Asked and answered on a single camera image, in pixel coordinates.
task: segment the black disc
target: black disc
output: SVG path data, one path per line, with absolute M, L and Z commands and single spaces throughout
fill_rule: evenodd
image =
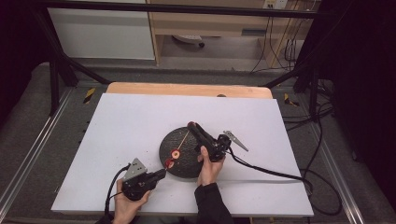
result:
M 203 163 L 197 160 L 200 153 L 195 151 L 197 142 L 194 136 L 191 133 L 187 134 L 187 132 L 186 127 L 178 128 L 165 136 L 160 145 L 160 160 L 163 167 L 166 167 L 167 160 L 173 160 L 174 165 L 167 169 L 170 174 L 181 178 L 196 178 L 201 172 Z M 179 146 L 179 156 L 177 159 L 173 159 L 172 151 Z

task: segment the wooden tabletop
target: wooden tabletop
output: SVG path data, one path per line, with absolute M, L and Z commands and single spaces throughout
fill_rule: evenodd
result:
M 191 85 L 171 83 L 133 83 L 114 82 L 107 88 L 107 93 L 155 94 L 155 95 L 193 95 L 241 98 L 272 99 L 268 88 L 246 86 Z

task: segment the black metal stand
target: black metal stand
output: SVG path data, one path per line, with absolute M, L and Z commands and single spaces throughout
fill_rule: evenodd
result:
M 37 21 L 38 26 L 41 28 L 45 37 L 49 41 L 49 45 L 51 48 L 52 60 L 49 61 L 50 85 L 51 85 L 51 110 L 49 114 L 51 116 L 55 113 L 55 111 L 59 107 L 60 97 L 59 97 L 58 75 L 62 77 L 64 84 L 66 86 L 77 86 L 78 84 L 78 78 L 72 67 L 102 84 L 111 83 L 111 81 L 103 77 L 100 77 L 99 75 L 95 74 L 93 71 L 75 62 L 64 53 L 58 38 L 50 29 L 48 20 L 44 16 L 43 12 L 44 10 L 46 10 L 45 7 L 33 6 L 30 7 L 30 9 L 31 9 L 31 13 L 35 17 L 35 20 Z
M 283 75 L 282 77 L 279 77 L 267 84 L 261 85 L 260 87 L 266 87 L 271 89 L 291 77 L 298 77 L 296 83 L 294 84 L 294 90 L 295 92 L 303 92 L 308 87 L 309 83 L 311 83 L 309 113 L 310 116 L 314 120 L 316 120 L 316 105 L 318 98 L 318 78 L 320 65 L 326 60 L 329 52 L 331 52 L 332 49 L 337 46 L 337 43 L 342 41 L 342 34 L 345 30 L 340 25 L 340 23 L 344 23 L 344 16 L 347 14 L 351 6 L 353 6 L 353 4 L 356 4 L 356 2 L 357 1 L 355 0 L 348 0 L 345 1 L 345 3 L 343 3 L 342 5 L 335 7 L 339 12 L 339 15 L 337 16 L 336 20 L 327 23 L 327 25 L 330 26 L 329 31 L 325 33 L 325 35 L 321 39 L 316 39 L 317 43 L 311 43 L 315 46 L 313 46 L 311 50 L 305 53 L 304 58 L 300 57 L 301 55 L 299 56 L 299 59 L 297 60 L 297 64 L 295 65 L 294 69 Z M 324 4 L 329 5 L 330 3 L 328 1 L 323 1 L 320 7 L 322 7 Z M 314 21 L 311 30 L 314 28 L 314 26 L 315 29 L 323 29 L 323 27 L 320 27 L 321 22 L 324 21 Z
M 329 12 L 314 11 L 293 11 L 293 10 L 272 10 L 262 8 L 239 8 L 239 7 L 201 7 L 201 6 L 181 6 L 181 5 L 158 5 L 158 4 L 132 4 L 132 3 L 108 3 L 108 2 L 84 2 L 84 1 L 64 1 L 64 0 L 35 0 L 26 1 L 30 4 L 30 9 L 34 15 L 40 29 L 45 34 L 51 47 L 53 60 L 50 63 L 51 70 L 51 114 L 59 105 L 59 83 L 58 74 L 64 80 L 66 86 L 76 86 L 78 78 L 73 69 L 84 73 L 85 75 L 99 81 L 102 84 L 110 84 L 111 81 L 100 77 L 93 71 L 84 67 L 69 58 L 63 51 L 62 46 L 56 37 L 54 29 L 49 26 L 50 18 L 44 17 L 44 10 L 47 7 L 55 8 L 73 8 L 73 9 L 90 9 L 90 10 L 112 10 L 112 11 L 145 11 L 145 12 L 172 12 L 172 13 L 196 13 L 196 14 L 213 14 L 213 15 L 235 15 L 235 16 L 256 16 L 256 17 L 280 17 L 280 18 L 304 18 L 304 19 L 323 19 L 334 18 L 334 14 Z M 305 67 L 302 65 L 295 69 L 287 76 L 275 80 L 268 85 L 268 88 L 275 86 L 275 83 L 282 82 L 289 77 L 295 77 Z

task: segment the person's right hand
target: person's right hand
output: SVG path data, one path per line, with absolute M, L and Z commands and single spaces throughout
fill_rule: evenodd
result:
M 223 166 L 225 156 L 220 161 L 212 162 L 209 159 L 209 153 L 206 147 L 201 146 L 201 155 L 198 156 L 198 161 L 204 160 L 201 173 L 198 176 L 197 185 L 206 186 L 216 182 L 219 172 Z

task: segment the dark wall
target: dark wall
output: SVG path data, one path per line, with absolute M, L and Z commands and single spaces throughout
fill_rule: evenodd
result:
M 32 70 L 49 59 L 46 38 L 21 0 L 0 1 L 0 125 L 19 101 Z
M 350 143 L 396 210 L 394 8 L 394 1 L 355 1 L 319 73 L 334 82 L 336 112 Z

